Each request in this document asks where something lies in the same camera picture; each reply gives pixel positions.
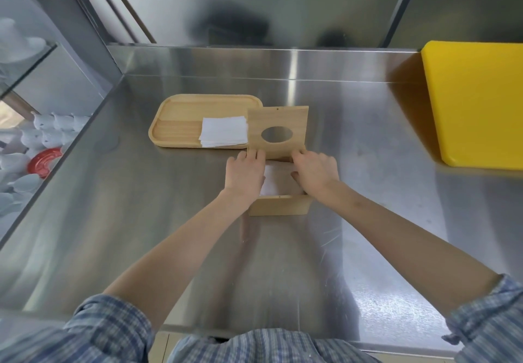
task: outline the person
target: person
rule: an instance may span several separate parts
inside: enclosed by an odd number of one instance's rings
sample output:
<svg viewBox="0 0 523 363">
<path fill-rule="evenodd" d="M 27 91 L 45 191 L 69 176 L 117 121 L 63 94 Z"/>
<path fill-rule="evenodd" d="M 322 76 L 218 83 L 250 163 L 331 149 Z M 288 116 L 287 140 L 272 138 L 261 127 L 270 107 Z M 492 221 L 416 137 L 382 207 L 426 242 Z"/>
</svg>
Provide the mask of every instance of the person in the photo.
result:
<svg viewBox="0 0 523 363">
<path fill-rule="evenodd" d="M 295 180 L 356 228 L 446 320 L 456 362 L 523 361 L 523 288 L 468 254 L 383 208 L 339 180 L 333 157 L 292 152 Z M 8 340 L 10 363 L 146 362 L 155 332 L 222 233 L 254 202 L 264 182 L 265 152 L 240 152 L 226 165 L 225 187 L 176 232 L 128 268 L 102 294 L 84 301 L 62 328 Z M 165 276 L 166 268 L 171 274 Z M 343 340 L 255 329 L 219 343 L 188 336 L 169 357 L 194 362 L 367 363 L 377 360 Z"/>
</svg>

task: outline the small hole in wood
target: small hole in wood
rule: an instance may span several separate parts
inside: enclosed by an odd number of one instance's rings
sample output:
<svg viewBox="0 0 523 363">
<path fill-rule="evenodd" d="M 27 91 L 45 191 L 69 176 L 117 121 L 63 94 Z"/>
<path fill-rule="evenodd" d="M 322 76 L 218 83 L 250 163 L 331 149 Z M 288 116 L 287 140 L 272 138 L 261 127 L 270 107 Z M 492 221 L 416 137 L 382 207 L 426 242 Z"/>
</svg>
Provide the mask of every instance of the small hole in wood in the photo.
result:
<svg viewBox="0 0 523 363">
<path fill-rule="evenodd" d="M 261 137 L 268 143 L 283 143 L 291 139 L 292 130 L 285 126 L 273 126 L 262 131 Z"/>
</svg>

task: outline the person's left hand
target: person's left hand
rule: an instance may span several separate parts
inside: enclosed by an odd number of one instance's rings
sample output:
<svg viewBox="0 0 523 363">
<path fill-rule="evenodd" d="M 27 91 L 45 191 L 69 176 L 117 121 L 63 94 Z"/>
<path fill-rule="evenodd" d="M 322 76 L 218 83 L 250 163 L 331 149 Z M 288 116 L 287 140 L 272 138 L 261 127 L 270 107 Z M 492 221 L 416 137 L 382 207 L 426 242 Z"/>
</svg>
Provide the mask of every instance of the person's left hand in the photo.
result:
<svg viewBox="0 0 523 363">
<path fill-rule="evenodd" d="M 248 202 L 258 199 L 265 172 L 265 151 L 249 149 L 241 151 L 236 159 L 229 158 L 226 166 L 226 186 L 223 189 Z"/>
</svg>

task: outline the blue plaid shirt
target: blue plaid shirt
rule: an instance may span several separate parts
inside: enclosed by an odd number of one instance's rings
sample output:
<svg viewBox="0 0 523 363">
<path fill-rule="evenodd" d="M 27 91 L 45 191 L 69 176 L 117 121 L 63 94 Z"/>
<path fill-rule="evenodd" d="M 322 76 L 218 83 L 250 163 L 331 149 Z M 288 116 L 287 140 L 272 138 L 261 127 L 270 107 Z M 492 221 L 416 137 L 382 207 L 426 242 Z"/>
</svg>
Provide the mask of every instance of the blue plaid shirt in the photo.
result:
<svg viewBox="0 0 523 363">
<path fill-rule="evenodd" d="M 523 362 L 523 286 L 505 275 L 486 297 L 465 304 L 447 320 L 444 339 L 465 347 L 458 363 Z M 0 346 L 0 362 L 147 362 L 154 333 L 145 315 L 109 295 L 87 299 L 63 329 L 19 336 Z M 169 363 L 311 362 L 370 363 L 370 355 L 342 340 L 313 340 L 281 328 L 253 330 L 218 344 L 189 336 L 174 348 Z"/>
</svg>

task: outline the white paper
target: white paper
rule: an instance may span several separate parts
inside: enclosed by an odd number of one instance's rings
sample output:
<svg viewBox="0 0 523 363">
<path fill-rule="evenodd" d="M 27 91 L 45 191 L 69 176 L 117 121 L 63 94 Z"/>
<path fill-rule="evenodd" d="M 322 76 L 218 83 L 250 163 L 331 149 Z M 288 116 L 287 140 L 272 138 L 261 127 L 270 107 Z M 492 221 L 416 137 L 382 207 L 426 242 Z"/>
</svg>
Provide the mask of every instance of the white paper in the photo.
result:
<svg viewBox="0 0 523 363">
<path fill-rule="evenodd" d="M 295 170 L 293 163 L 267 161 L 260 196 L 303 195 L 303 189 L 291 176 Z"/>
<path fill-rule="evenodd" d="M 203 118 L 200 143 L 204 148 L 247 143 L 245 116 Z"/>
</svg>

